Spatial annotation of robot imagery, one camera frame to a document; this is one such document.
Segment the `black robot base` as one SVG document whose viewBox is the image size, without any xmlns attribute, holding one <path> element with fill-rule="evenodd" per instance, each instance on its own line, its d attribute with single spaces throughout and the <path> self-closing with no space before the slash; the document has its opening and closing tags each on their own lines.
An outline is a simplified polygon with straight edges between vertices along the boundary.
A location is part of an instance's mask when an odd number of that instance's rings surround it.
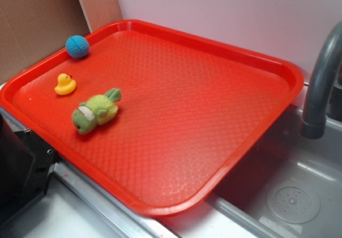
<svg viewBox="0 0 342 238">
<path fill-rule="evenodd" d="M 13 131 L 1 117 L 1 226 L 45 197 L 55 149 L 33 131 Z"/>
</svg>

